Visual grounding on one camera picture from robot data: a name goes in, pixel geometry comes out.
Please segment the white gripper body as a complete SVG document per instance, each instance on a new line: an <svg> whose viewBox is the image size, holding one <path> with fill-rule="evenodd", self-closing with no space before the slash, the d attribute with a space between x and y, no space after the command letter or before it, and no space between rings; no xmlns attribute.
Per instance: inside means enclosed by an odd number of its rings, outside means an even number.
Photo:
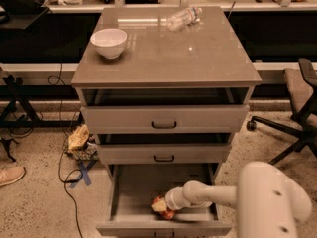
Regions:
<svg viewBox="0 0 317 238"><path fill-rule="evenodd" d="M171 210L180 210L189 206L189 201L183 195L183 188L176 187L165 195L166 205Z"/></svg>

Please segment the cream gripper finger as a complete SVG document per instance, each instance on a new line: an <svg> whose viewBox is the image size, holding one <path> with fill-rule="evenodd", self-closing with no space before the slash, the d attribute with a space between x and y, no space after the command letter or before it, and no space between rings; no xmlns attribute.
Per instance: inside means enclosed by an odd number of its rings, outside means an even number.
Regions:
<svg viewBox="0 0 317 238"><path fill-rule="evenodd" d="M167 204L162 196L157 196L152 201L152 210L154 212L164 212L167 211Z"/></svg>

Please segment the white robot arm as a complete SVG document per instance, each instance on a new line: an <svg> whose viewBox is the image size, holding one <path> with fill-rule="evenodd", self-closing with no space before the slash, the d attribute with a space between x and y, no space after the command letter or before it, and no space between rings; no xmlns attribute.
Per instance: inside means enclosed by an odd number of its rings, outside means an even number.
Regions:
<svg viewBox="0 0 317 238"><path fill-rule="evenodd" d="M307 192L275 166L250 162L235 186L211 186L191 180L152 201L152 210L169 220L183 208L216 203L236 210L238 238L298 238L296 224L312 213Z"/></svg>

